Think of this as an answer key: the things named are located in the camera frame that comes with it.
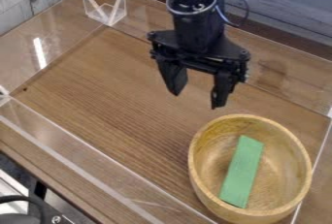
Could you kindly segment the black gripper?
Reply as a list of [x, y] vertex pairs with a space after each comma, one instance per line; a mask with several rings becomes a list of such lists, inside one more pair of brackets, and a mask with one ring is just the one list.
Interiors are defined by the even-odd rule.
[[246, 81], [249, 51], [232, 42], [225, 0], [166, 0], [171, 30], [150, 31], [150, 56], [167, 90], [178, 96], [187, 85], [187, 69], [214, 75], [211, 109], [221, 108], [238, 82]]

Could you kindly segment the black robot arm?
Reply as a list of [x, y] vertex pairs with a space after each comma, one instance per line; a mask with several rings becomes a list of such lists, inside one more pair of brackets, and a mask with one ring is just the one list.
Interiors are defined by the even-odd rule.
[[178, 95], [187, 85], [187, 70], [214, 77], [211, 107], [226, 102], [238, 83], [246, 81], [250, 53], [226, 36], [233, 25], [226, 17], [225, 0], [166, 0], [173, 16], [171, 30], [146, 34], [167, 90]]

